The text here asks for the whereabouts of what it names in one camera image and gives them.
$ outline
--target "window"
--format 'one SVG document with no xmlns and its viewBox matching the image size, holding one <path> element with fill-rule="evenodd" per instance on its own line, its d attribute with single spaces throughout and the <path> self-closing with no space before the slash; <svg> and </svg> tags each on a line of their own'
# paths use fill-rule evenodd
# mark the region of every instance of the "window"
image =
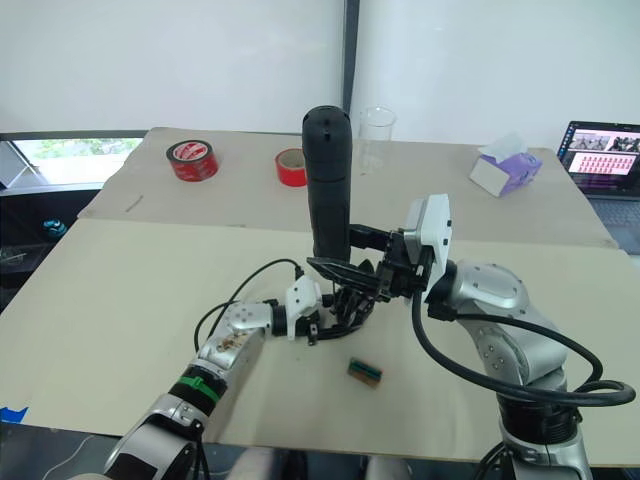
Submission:
<svg viewBox="0 0 640 480">
<path fill-rule="evenodd" d="M 64 138 L 1 142 L 2 182 L 9 189 L 103 183 L 141 141 Z"/>
</svg>

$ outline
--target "white table surface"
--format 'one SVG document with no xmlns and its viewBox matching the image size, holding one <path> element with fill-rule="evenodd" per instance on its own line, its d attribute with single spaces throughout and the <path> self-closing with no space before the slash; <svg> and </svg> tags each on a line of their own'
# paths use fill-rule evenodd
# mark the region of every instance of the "white table surface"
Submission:
<svg viewBox="0 0 640 480">
<path fill-rule="evenodd" d="M 175 177 L 165 152 L 188 139 L 214 146 L 214 177 L 196 184 Z M 291 135 L 154 128 L 81 216 L 309 231 L 306 188 L 280 184 L 274 166 L 278 152 L 300 142 Z M 388 161 L 373 172 L 362 168 L 356 148 L 351 223 L 397 228 L 415 198 L 448 193 L 458 240 L 617 248 L 553 152 L 532 153 L 543 161 L 535 181 L 498 199 L 468 179 L 475 146 L 390 142 Z"/>
<path fill-rule="evenodd" d="M 180 375 L 203 312 L 257 266 L 310 251 L 305 233 L 81 219 L 0 317 L 0 405 L 28 406 L 31 425 L 121 435 Z M 640 386 L 640 277 L 622 252 L 454 240 L 451 256 L 517 272 L 535 305 L 600 356 L 605 377 Z M 282 298 L 291 279 L 275 267 L 243 298 Z M 480 368 L 461 327 L 425 326 Z M 352 356 L 384 370 L 377 390 L 346 375 Z M 575 387 L 587 367 L 572 356 L 567 372 Z M 582 414 L 592 464 L 640 462 L 639 402 Z M 221 441 L 477 459 L 498 438 L 494 395 L 431 361 L 397 300 L 342 340 L 269 339 Z"/>
</svg>

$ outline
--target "blue tape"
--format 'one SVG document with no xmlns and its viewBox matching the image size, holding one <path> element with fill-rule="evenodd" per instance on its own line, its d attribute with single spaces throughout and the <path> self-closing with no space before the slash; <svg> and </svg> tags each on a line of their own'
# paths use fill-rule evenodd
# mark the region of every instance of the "blue tape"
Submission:
<svg viewBox="0 0 640 480">
<path fill-rule="evenodd" d="M 22 410 L 11 410 L 7 407 L 0 408 L 0 421 L 6 423 L 22 423 L 22 419 L 27 414 L 29 407 Z"/>
</svg>

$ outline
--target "small electronic component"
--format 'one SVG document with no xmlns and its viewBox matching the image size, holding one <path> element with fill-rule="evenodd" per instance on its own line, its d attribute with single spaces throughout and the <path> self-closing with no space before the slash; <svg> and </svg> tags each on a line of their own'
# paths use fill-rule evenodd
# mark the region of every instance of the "small electronic component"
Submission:
<svg viewBox="0 0 640 480">
<path fill-rule="evenodd" d="M 369 385 L 371 388 L 376 388 L 382 379 L 382 370 L 364 363 L 357 358 L 351 359 L 347 373 L 362 383 Z"/>
</svg>

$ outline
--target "laptop screen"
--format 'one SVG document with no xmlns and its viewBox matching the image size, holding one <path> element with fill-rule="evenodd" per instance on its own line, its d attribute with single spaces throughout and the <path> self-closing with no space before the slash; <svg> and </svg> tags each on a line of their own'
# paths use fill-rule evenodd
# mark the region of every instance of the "laptop screen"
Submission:
<svg viewBox="0 0 640 480">
<path fill-rule="evenodd" d="M 640 197 L 640 125 L 571 122 L 558 158 L 585 194 Z"/>
</svg>

